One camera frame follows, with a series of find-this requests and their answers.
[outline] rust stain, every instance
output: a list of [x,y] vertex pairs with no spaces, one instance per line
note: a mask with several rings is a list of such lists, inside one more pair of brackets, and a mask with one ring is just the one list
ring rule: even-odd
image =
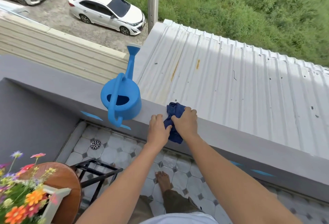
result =
[[177,62],[177,64],[176,64],[176,67],[175,67],[174,72],[173,72],[172,75],[171,75],[171,80],[170,80],[171,82],[172,82],[172,80],[173,80],[173,78],[174,78],[174,76],[175,76],[175,72],[176,72],[177,66],[178,66],[178,62]]
[[200,60],[198,59],[198,63],[196,64],[196,69],[199,69],[199,64],[200,64]]

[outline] gravel driveway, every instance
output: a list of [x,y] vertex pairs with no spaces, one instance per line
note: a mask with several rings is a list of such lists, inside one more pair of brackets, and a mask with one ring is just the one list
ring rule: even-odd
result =
[[128,53],[128,43],[142,45],[148,33],[147,24],[137,36],[125,36],[115,30],[85,24],[69,13],[68,0],[45,0],[28,9],[29,18],[41,24],[125,53]]

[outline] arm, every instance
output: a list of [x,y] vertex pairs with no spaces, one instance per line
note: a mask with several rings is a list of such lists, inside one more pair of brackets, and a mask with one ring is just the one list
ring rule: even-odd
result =
[[153,115],[147,143],[136,159],[82,214],[76,224],[127,223],[156,155],[168,141],[171,126],[165,129],[162,115]]
[[171,118],[212,193],[234,224],[299,224],[265,187],[210,147],[197,133],[196,110]]

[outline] watering can handle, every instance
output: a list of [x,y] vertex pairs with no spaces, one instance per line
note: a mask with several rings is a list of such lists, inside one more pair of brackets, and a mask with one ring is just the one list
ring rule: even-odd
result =
[[118,99],[120,83],[121,83],[121,81],[123,81],[125,79],[126,79],[126,77],[123,73],[118,74],[115,84],[114,84],[114,90],[113,90],[111,99],[109,101],[108,118],[109,118],[109,121],[118,128],[121,126],[123,118],[118,117],[118,120],[116,120],[115,116],[114,116],[114,110],[115,110],[115,105],[116,105],[117,99]]

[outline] black metal stand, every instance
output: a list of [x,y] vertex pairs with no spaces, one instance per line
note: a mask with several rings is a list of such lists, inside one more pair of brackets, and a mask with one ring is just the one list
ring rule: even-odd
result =
[[[99,171],[97,171],[95,169],[89,168],[89,164],[90,163],[93,163],[93,164],[96,164],[96,165],[100,165],[102,167],[111,169],[112,171],[109,172],[109,173],[106,173],[106,174],[103,173],[103,172],[99,172]],[[82,170],[82,172],[81,172],[81,174],[79,176],[79,180],[80,181],[82,180],[82,178],[83,178],[83,176],[84,176],[84,174],[86,172],[92,173],[92,174],[94,174],[94,175],[97,176],[95,178],[92,178],[90,180],[86,180],[86,181],[84,181],[84,182],[81,183],[81,188],[85,188],[85,187],[88,187],[88,186],[90,186],[92,184],[98,183],[97,189],[96,189],[96,191],[95,191],[95,193],[94,193],[94,195],[93,195],[93,197],[92,197],[89,205],[91,205],[96,200],[96,198],[97,198],[97,196],[99,194],[99,191],[101,190],[101,187],[102,187],[105,179],[106,178],[109,178],[110,176],[113,176],[112,179],[111,179],[111,181],[110,181],[110,183],[109,183],[111,185],[111,183],[116,179],[117,174],[120,173],[121,171],[123,171],[123,168],[120,168],[120,169],[114,168],[114,167],[112,167],[112,166],[110,166],[108,164],[105,164],[103,162],[97,161],[96,158],[92,158],[92,159],[89,159],[87,161],[80,162],[80,163],[78,163],[76,165],[72,165],[71,168],[74,171],[76,171],[77,169],[81,169]]]

